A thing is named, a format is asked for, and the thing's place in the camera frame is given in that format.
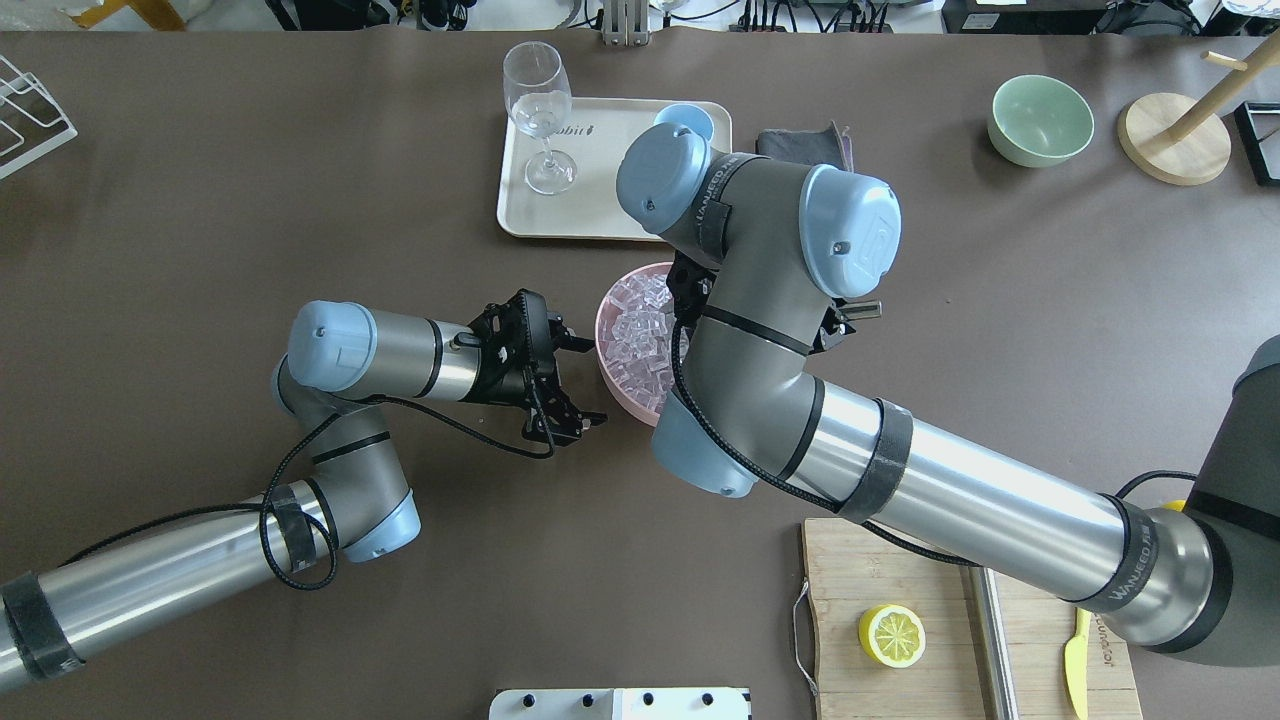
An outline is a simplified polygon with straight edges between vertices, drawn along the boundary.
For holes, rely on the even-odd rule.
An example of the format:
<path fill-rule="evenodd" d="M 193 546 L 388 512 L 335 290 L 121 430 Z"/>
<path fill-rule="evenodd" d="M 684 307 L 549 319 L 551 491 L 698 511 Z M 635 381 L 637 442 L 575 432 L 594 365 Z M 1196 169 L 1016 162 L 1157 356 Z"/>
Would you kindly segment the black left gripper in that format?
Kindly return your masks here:
<path fill-rule="evenodd" d="M 554 370 L 554 351 L 590 354 L 596 343 L 577 336 L 562 318 L 549 318 L 540 293 L 518 290 L 503 304 L 489 304 L 466 329 L 480 352 L 466 404 L 520 407 L 527 413 L 522 437 L 549 437 L 557 447 L 567 447 L 588 429 L 608 423 L 605 413 L 580 410 L 562 393 L 541 400 L 538 380 Z"/>

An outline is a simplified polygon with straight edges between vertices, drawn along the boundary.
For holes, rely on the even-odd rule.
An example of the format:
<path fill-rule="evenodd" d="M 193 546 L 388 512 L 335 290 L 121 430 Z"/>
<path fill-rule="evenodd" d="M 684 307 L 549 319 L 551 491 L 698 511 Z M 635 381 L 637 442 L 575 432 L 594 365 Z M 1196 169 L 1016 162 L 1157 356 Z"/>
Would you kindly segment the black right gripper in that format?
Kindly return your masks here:
<path fill-rule="evenodd" d="M 832 297 L 826 305 L 813 340 L 801 342 L 768 325 L 709 305 L 716 279 L 717 272 L 700 266 L 681 252 L 675 255 L 666 284 L 675 301 L 677 320 L 694 331 L 700 319 L 710 318 L 794 354 L 827 352 L 841 345 L 847 336 L 856 333 L 858 322 L 876 319 L 883 314 L 882 302 L 878 300 L 855 302 L 850 299 Z"/>

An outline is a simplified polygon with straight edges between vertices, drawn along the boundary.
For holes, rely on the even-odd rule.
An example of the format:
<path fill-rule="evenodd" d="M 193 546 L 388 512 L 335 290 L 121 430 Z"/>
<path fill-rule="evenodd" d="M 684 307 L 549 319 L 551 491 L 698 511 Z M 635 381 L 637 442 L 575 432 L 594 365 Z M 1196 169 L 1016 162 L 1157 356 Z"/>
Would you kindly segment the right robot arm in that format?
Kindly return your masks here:
<path fill-rule="evenodd" d="M 1277 664 L 1277 340 L 1263 342 L 1180 512 L 1096 493 L 809 374 L 823 322 L 891 268 L 881 179 L 721 152 L 664 122 L 627 149 L 621 208 L 675 251 L 672 361 L 652 448 L 714 495 L 765 482 L 882 523 L 1103 619 L 1129 644 Z"/>

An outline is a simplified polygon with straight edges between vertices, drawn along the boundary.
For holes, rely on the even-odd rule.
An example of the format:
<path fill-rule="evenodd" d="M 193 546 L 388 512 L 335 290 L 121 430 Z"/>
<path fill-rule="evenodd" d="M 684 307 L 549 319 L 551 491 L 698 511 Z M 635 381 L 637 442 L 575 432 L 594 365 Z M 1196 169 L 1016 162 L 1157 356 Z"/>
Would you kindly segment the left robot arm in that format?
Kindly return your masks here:
<path fill-rule="evenodd" d="M 114 644 L 326 559 L 366 562 L 413 541 L 413 492 L 383 407 L 425 413 L 429 401 L 516 407 L 521 434 L 548 459 L 605 421 L 561 387 L 557 352 L 589 354 L 545 299 L 520 290 L 467 324 L 378 311 L 355 302 L 300 309 L 271 389 L 303 429 L 287 455 L 314 473 L 259 496 L 177 512 L 3 585 L 3 689 L 50 682 Z"/>

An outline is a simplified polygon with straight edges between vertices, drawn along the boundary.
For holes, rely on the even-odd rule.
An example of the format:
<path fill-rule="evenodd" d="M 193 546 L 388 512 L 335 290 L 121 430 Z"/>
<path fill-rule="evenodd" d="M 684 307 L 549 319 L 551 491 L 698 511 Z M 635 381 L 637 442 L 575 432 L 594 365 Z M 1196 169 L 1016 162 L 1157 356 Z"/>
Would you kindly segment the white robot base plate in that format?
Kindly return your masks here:
<path fill-rule="evenodd" d="M 751 719 L 750 692 L 735 687 L 508 689 L 489 719 Z"/>

